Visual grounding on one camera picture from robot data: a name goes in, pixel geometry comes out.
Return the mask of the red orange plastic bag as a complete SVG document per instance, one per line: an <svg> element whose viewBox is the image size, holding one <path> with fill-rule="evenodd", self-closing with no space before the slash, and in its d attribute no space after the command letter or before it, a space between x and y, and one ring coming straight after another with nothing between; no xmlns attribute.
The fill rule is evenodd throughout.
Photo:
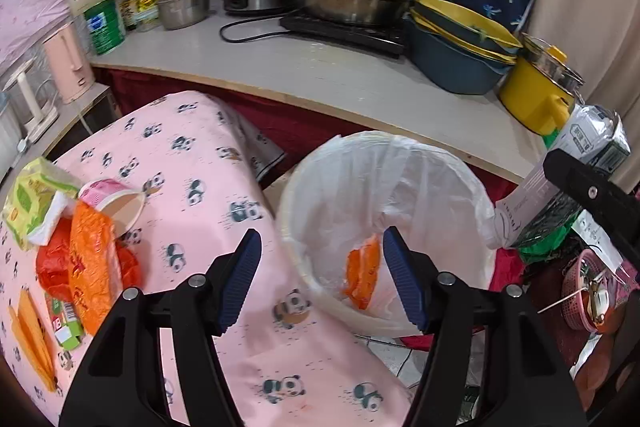
<svg viewBox="0 0 640 427"><path fill-rule="evenodd" d="M36 257L36 274L40 286L52 298L66 303L73 301L68 281L71 228L72 220L62 218L58 221L49 244L40 246ZM117 239L115 246L120 274L122 274L122 287L142 287L142 270L137 257L119 239Z"/></svg>

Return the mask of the black induction cooker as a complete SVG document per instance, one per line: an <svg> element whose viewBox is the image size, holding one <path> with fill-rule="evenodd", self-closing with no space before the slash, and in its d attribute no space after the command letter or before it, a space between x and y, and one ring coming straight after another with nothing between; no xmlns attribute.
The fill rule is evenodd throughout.
<svg viewBox="0 0 640 427"><path fill-rule="evenodd" d="M353 46L373 53L398 58L405 53L405 31L401 25L390 29L380 25L357 25L328 20L306 10L283 15L280 26L295 35Z"/></svg>

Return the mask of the green milk carton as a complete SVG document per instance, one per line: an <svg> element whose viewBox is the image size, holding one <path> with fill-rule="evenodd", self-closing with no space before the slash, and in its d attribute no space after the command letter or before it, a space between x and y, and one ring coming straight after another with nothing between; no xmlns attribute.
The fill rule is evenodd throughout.
<svg viewBox="0 0 640 427"><path fill-rule="evenodd" d="M496 202L488 244L520 248L543 241L577 217L588 187L610 179L630 154L620 115L599 105L575 108L536 167Z"/></svg>

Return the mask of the yellow green tissue pack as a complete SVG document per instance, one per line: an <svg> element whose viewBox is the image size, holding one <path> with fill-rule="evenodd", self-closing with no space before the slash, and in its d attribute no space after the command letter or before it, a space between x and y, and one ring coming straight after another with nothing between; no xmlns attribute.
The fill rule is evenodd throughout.
<svg viewBox="0 0 640 427"><path fill-rule="evenodd" d="M80 186L77 176L43 157L32 160L17 173L6 195L2 218L22 251L49 243Z"/></svg>

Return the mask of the yellow enamel pot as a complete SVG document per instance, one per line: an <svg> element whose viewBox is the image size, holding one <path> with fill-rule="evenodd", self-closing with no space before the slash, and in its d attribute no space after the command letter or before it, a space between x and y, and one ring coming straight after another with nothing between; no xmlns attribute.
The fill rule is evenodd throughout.
<svg viewBox="0 0 640 427"><path fill-rule="evenodd" d="M584 80L567 57L544 39L522 35L523 47L498 90L504 108L540 136L560 131L570 118Z"/></svg>

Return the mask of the stacked blue yellow basins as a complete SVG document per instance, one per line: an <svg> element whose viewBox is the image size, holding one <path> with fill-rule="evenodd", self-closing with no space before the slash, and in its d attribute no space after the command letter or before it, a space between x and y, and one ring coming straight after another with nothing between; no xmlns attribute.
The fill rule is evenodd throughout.
<svg viewBox="0 0 640 427"><path fill-rule="evenodd" d="M410 0L404 23L408 59L454 94L494 90L523 47L499 23L446 0Z"/></svg>

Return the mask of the green wasabi box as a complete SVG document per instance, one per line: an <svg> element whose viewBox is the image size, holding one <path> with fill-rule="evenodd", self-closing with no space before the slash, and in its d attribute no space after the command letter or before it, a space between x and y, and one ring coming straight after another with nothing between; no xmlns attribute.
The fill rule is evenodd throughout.
<svg viewBox="0 0 640 427"><path fill-rule="evenodd" d="M72 351L81 345L85 332L71 303L44 294L53 335L58 345Z"/></svg>

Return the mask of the yellow label jar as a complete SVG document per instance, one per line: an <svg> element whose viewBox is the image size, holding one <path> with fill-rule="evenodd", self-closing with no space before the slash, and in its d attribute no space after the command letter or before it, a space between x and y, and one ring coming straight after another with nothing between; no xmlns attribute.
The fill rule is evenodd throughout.
<svg viewBox="0 0 640 427"><path fill-rule="evenodd" d="M160 24L157 2L158 0L136 0L134 21L137 31L148 31Z"/></svg>

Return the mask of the pink paper cup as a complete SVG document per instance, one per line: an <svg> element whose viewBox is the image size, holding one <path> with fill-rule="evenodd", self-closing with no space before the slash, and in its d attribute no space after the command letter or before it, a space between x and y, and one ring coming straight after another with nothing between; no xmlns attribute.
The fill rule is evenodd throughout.
<svg viewBox="0 0 640 427"><path fill-rule="evenodd" d="M78 198L113 221L115 235L125 235L141 216L144 194L111 178L83 185Z"/></svg>

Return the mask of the orange net bag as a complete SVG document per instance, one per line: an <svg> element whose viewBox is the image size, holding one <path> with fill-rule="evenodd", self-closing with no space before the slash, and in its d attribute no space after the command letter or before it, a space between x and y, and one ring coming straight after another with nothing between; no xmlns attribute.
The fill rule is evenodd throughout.
<svg viewBox="0 0 640 427"><path fill-rule="evenodd" d="M370 305L381 265L380 238L373 234L358 248L349 251L345 268L343 294L358 310Z"/></svg>

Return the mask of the pink panda tablecloth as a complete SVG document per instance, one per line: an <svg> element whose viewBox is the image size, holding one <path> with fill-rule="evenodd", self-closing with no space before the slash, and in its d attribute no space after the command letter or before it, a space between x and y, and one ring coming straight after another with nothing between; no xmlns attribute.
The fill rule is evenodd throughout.
<svg viewBox="0 0 640 427"><path fill-rule="evenodd" d="M314 305L262 197L248 143L268 146L221 101L184 91L120 118L56 163L81 181L113 179L144 193L124 239L148 293L204 272L247 230L262 236L239 320L215 343L245 425L400 425L408 390Z"/></svg>

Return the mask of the small steel pot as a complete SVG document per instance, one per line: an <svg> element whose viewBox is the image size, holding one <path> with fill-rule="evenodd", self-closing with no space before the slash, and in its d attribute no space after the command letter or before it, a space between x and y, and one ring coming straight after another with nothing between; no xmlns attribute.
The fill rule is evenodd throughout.
<svg viewBox="0 0 640 427"><path fill-rule="evenodd" d="M209 14L209 0L158 0L158 16L166 30L195 25Z"/></svg>

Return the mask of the white glass kettle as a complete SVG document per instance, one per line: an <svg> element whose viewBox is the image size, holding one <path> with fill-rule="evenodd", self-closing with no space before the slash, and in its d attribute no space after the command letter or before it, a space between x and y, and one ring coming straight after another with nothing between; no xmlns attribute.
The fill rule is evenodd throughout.
<svg viewBox="0 0 640 427"><path fill-rule="evenodd" d="M26 139L36 143L58 119L58 108L54 93L49 94L47 85L51 79L43 80L37 88L29 83L28 74L35 64L35 57L29 58L12 72L3 86L15 107L26 107L26 120L23 122Z"/></svg>

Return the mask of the orange snack bag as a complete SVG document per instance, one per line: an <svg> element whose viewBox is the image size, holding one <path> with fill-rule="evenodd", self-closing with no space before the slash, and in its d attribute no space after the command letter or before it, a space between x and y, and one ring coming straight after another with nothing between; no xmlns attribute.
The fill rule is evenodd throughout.
<svg viewBox="0 0 640 427"><path fill-rule="evenodd" d="M122 292L122 274L112 219L82 200L70 229L68 283L85 332L96 335Z"/></svg>

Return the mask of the white lined trash bin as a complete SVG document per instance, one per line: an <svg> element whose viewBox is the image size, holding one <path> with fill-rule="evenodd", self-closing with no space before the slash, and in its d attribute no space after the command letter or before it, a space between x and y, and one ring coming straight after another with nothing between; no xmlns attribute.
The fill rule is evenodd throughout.
<svg viewBox="0 0 640 427"><path fill-rule="evenodd" d="M277 220L315 307L357 334L406 337L419 331L385 265L366 309L345 295L348 254L395 227L437 269L486 289L495 272L494 214L484 184L456 156L368 131L336 136L309 154L284 189Z"/></svg>

